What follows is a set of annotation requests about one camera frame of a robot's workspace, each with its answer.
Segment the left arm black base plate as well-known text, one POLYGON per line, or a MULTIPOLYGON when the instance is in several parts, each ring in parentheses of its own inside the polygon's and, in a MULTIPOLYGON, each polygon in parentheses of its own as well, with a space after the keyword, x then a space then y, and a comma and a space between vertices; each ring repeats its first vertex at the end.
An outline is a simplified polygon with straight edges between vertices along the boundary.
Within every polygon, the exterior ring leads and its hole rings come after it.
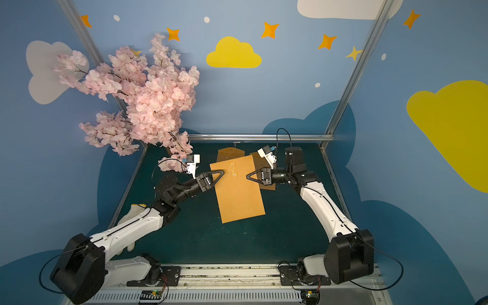
POLYGON ((129 281, 127 287, 176 287, 180 272, 180 266, 153 266, 142 280, 129 281))

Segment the kraft paper file bag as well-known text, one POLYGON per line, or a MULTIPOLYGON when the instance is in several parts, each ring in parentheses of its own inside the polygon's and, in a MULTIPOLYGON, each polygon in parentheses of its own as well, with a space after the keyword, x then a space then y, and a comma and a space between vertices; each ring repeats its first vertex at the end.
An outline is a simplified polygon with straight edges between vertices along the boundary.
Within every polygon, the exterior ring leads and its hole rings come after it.
POLYGON ((266 214, 259 184, 246 179, 255 171, 251 156, 213 163, 210 169, 225 171, 215 186, 222 223, 266 214))
MULTIPOLYGON (((253 157, 253 160, 254 160, 254 165, 255 165, 255 169, 256 170, 259 170, 261 168, 269 168, 269 163, 266 161, 265 158, 262 158, 259 156, 259 154, 257 152, 252 152, 250 153, 250 156, 253 157)), ((275 184, 272 184, 270 186, 264 186, 262 184, 259 184, 259 187, 261 190, 267 190, 267 191, 275 191, 276 190, 276 185, 275 184)))
POLYGON ((217 162, 232 160, 235 158, 241 158, 245 156, 245 151, 236 147, 226 147, 219 149, 217 152, 217 162))

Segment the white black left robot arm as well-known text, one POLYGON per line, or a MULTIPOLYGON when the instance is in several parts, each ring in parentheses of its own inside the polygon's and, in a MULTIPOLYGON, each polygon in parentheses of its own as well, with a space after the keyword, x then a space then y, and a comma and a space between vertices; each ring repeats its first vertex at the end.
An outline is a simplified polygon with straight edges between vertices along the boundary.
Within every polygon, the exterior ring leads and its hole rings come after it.
POLYGON ((78 234, 67 243, 53 268, 50 280, 73 304, 83 304, 102 288, 141 281, 156 266, 146 256, 114 260, 114 256, 142 237, 171 223, 179 203, 216 186, 223 170, 204 172, 181 184, 168 175, 156 186, 156 201, 138 215, 106 231, 78 234))

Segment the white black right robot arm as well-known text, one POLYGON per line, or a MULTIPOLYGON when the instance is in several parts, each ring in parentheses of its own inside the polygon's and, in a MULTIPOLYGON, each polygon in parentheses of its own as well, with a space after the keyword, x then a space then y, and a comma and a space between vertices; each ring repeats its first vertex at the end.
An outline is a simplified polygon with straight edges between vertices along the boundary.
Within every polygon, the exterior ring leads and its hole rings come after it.
POLYGON ((325 277, 335 284, 349 282, 374 272, 374 237, 360 230, 335 204, 315 172, 304 163, 300 147, 285 149, 285 167, 278 167, 275 147, 257 153, 268 166, 247 174, 247 179, 263 186, 288 184, 307 203, 325 230, 329 246, 325 254, 304 257, 297 263, 303 282, 325 277))

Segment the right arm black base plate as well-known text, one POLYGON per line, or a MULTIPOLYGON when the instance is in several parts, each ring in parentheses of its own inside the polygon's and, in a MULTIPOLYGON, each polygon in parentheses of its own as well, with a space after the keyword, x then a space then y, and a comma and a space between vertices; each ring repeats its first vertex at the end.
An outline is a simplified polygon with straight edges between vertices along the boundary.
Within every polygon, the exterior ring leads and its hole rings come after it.
POLYGON ((310 275, 307 273, 305 266, 301 263, 289 264, 287 262, 280 262, 277 265, 277 270, 280 274, 280 282, 282 286, 331 285, 331 280, 328 277, 310 275))

